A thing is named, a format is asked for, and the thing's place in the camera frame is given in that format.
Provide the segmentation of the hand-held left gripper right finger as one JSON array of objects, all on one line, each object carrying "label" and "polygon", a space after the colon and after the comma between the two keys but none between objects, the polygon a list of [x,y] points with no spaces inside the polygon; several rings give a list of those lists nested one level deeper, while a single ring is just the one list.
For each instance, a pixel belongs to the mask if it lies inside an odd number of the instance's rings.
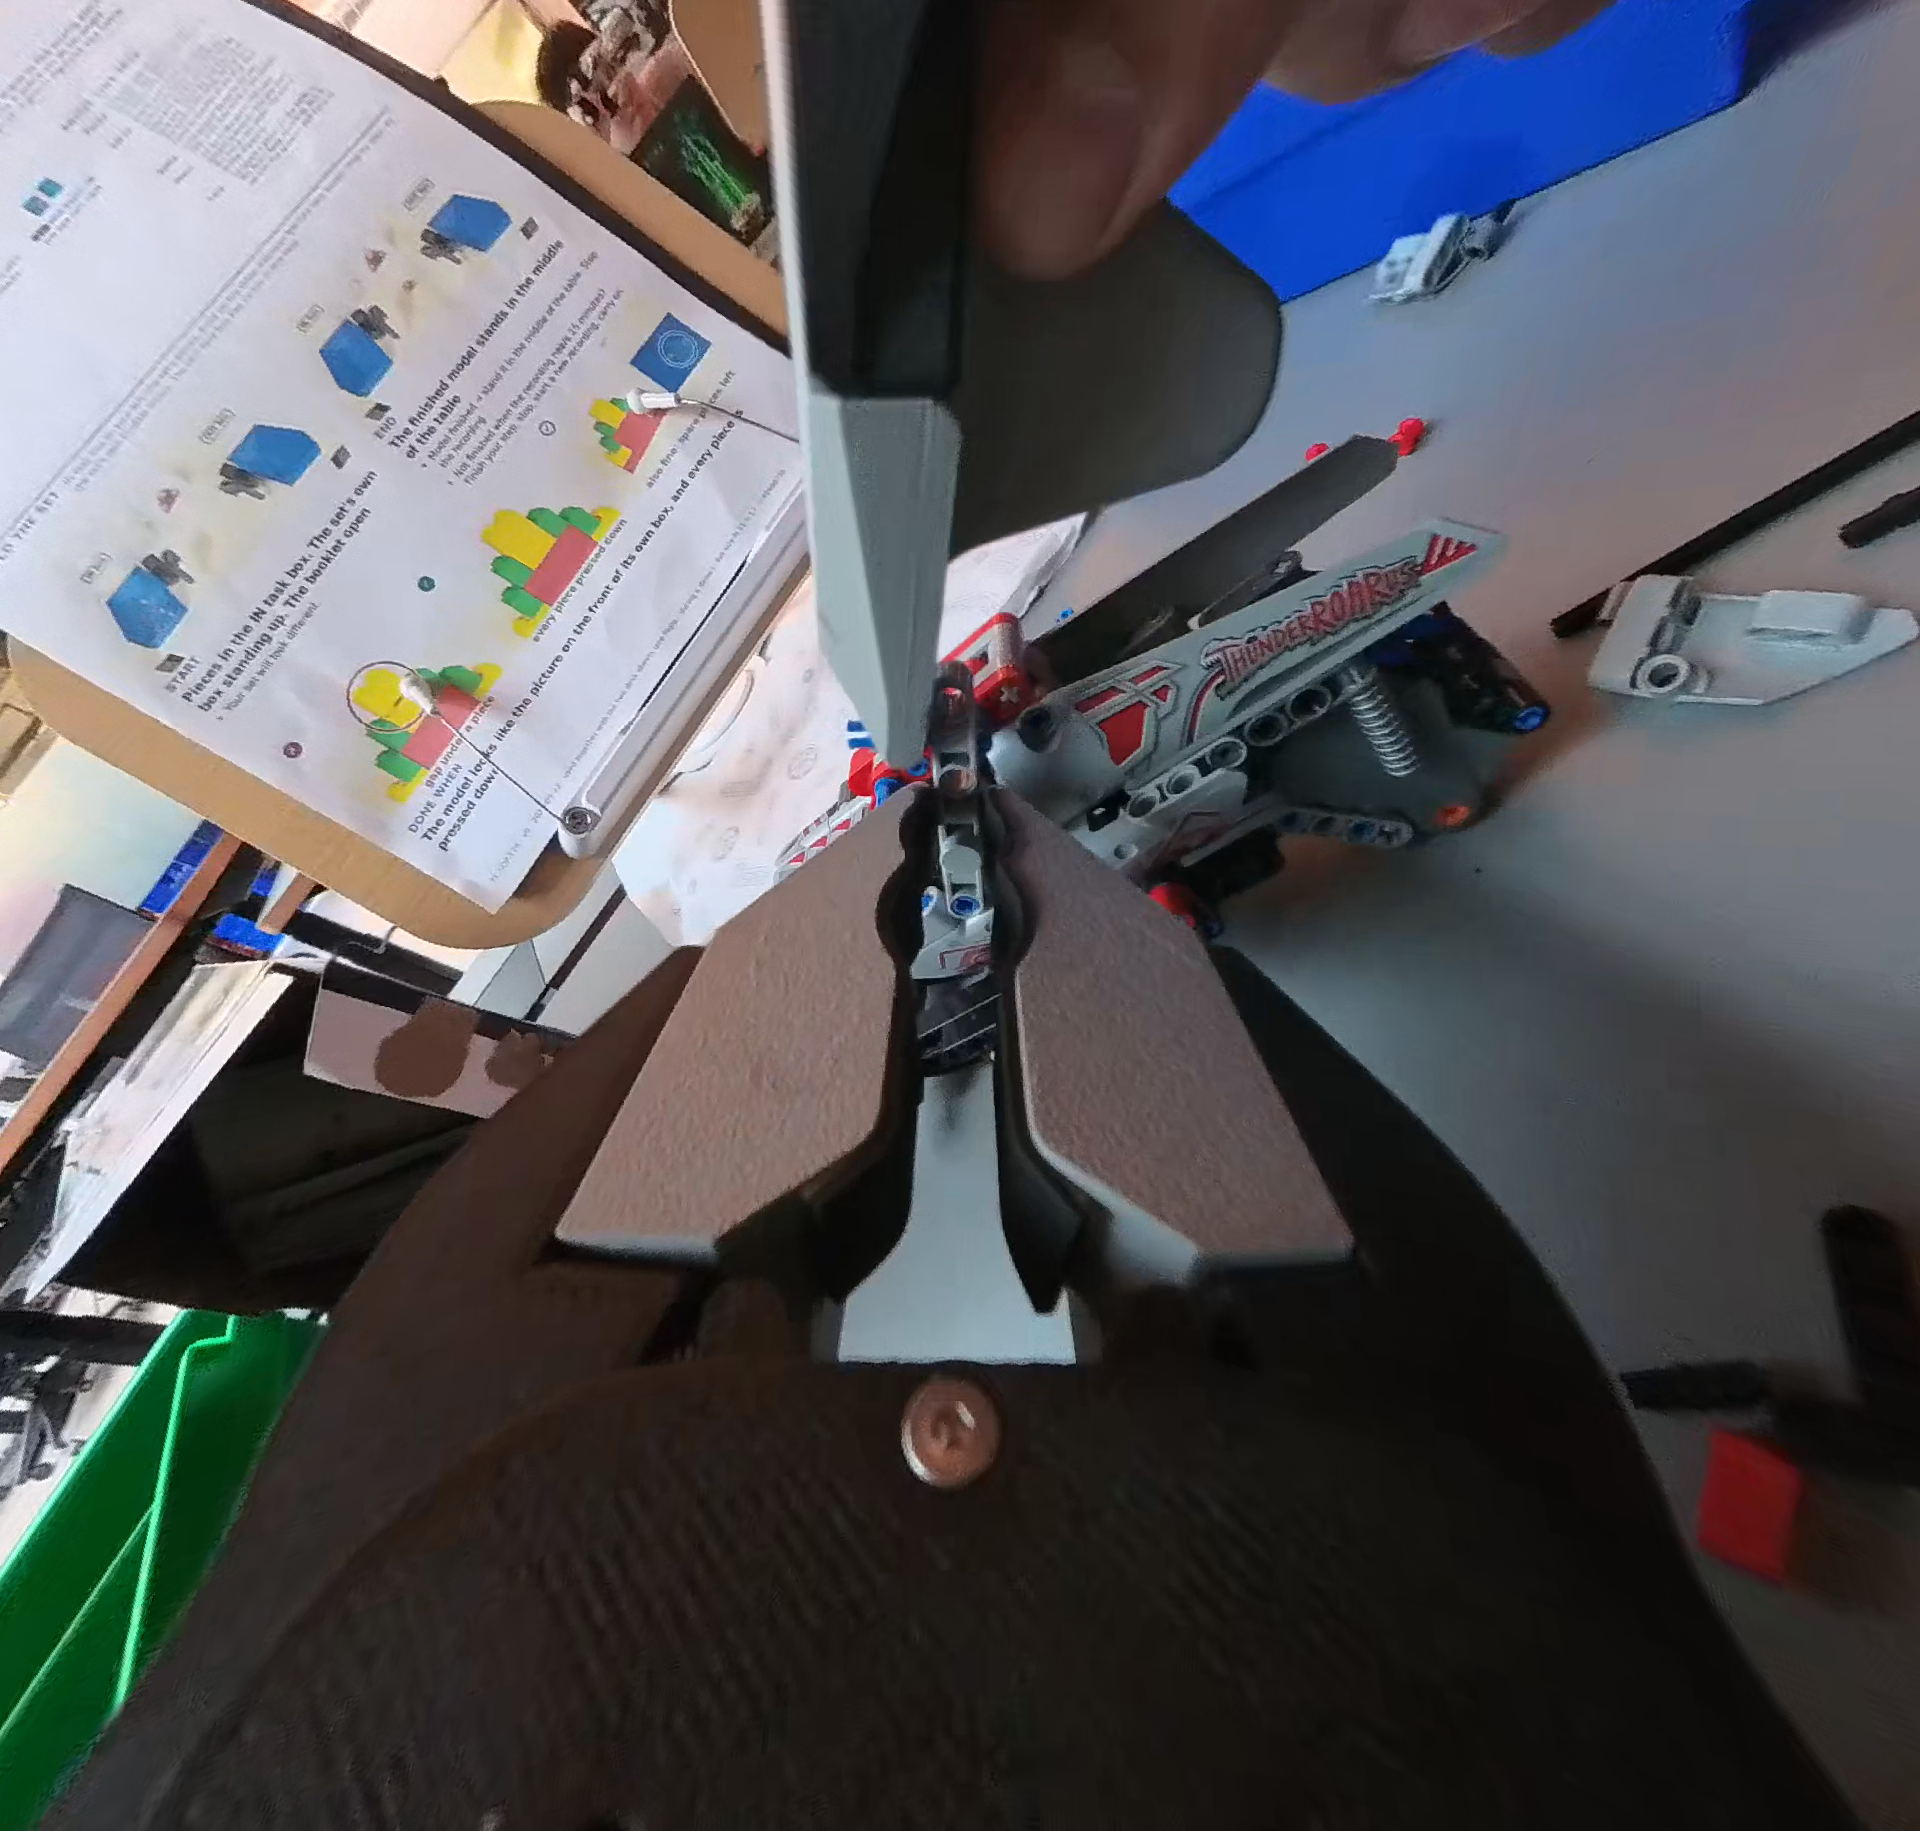
[{"label": "hand-held left gripper right finger", "polygon": [[991,797],[1017,1264],[1086,1308],[1355,1264],[1355,1232],[1209,946]]}]

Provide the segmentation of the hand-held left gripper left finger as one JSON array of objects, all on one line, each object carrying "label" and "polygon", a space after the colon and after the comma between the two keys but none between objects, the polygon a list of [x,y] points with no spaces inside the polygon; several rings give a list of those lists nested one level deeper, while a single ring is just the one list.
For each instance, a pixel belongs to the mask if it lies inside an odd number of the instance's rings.
[{"label": "hand-held left gripper left finger", "polygon": [[601,1138],[556,1241],[717,1263],[824,1200],[905,1119],[929,788],[905,788],[722,924]]}]

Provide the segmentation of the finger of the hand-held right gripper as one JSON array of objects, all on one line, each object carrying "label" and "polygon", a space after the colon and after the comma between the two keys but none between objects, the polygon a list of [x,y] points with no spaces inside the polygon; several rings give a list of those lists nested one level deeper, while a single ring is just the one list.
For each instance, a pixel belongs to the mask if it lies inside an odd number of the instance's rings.
[{"label": "finger of the hand-held right gripper", "polygon": [[824,652],[929,727],[963,426],[965,0],[759,0]]}]

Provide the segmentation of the red grey lego vehicle model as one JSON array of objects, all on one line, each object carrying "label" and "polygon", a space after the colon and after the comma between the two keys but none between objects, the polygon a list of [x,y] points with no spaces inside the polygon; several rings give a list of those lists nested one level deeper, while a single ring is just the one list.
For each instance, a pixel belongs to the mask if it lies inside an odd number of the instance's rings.
[{"label": "red grey lego vehicle model", "polygon": [[943,665],[969,675],[979,776],[1204,936],[1288,838],[1384,852],[1484,822],[1497,749],[1551,717],[1453,604],[1503,535],[1430,520],[1341,565],[1304,557],[1426,435],[1312,448],[1037,636],[1017,610],[977,621]]}]

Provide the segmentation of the grey printed lego panel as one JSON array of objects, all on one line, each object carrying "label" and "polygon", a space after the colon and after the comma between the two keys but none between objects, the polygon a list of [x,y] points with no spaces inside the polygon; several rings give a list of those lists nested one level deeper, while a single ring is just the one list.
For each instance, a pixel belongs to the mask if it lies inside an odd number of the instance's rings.
[{"label": "grey printed lego panel", "polygon": [[1588,684],[1603,694],[1687,705],[1764,707],[1832,684],[1919,636],[1912,610],[1863,597],[1773,590],[1704,592],[1680,574],[1643,574],[1603,602]]}]

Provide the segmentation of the small grey lego connector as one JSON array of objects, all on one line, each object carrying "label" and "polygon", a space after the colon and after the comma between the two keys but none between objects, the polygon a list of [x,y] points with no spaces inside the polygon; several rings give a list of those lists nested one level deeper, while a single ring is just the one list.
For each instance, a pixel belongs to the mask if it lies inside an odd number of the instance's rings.
[{"label": "small grey lego connector", "polygon": [[1517,210],[1505,200],[1486,213],[1448,213],[1426,232],[1396,238],[1375,266],[1368,300],[1400,306],[1435,297],[1473,263],[1491,260]]}]

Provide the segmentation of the person's right hand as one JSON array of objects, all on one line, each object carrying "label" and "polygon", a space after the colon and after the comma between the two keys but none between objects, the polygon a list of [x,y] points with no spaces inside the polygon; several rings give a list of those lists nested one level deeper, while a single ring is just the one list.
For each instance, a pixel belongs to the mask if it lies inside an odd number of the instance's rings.
[{"label": "person's right hand", "polygon": [[1468,50],[1520,58],[1613,0],[985,0],[975,236],[1069,279],[1269,82],[1340,104]]}]

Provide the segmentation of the printed paper bag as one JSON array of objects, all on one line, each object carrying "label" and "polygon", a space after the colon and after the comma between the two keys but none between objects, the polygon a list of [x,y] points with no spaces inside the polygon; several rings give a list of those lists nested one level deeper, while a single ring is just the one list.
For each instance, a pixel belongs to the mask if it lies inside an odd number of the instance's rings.
[{"label": "printed paper bag", "polygon": [[616,852],[629,901],[672,947],[704,946],[780,880],[842,799],[863,735],[803,578]]}]

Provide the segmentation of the blue plastic bin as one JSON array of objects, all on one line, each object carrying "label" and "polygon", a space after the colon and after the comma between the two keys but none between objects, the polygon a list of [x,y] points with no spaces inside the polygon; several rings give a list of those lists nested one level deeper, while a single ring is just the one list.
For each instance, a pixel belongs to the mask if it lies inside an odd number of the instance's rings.
[{"label": "blue plastic bin", "polygon": [[1521,202],[1739,104],[1813,0],[1618,0],[1524,61],[1459,54],[1348,104],[1260,87],[1171,202],[1282,297],[1447,215]]}]

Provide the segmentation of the grey wood-edged table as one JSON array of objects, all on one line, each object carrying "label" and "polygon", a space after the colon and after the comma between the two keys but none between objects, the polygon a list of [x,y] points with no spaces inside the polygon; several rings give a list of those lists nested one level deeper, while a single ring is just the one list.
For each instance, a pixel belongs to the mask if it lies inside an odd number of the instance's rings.
[{"label": "grey wood-edged table", "polygon": [[293,914],[313,883],[202,826],[160,907],[25,1092],[4,1104],[4,1301],[35,1301],[171,1141],[293,986],[217,935]]}]

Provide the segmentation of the green plastic bin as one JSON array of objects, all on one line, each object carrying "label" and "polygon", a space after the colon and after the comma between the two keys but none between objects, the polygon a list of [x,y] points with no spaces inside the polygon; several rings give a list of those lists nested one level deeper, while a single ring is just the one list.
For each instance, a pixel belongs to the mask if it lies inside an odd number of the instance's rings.
[{"label": "green plastic bin", "polygon": [[184,1311],[2,1571],[2,1825],[35,1827],[202,1586],[323,1320]]}]

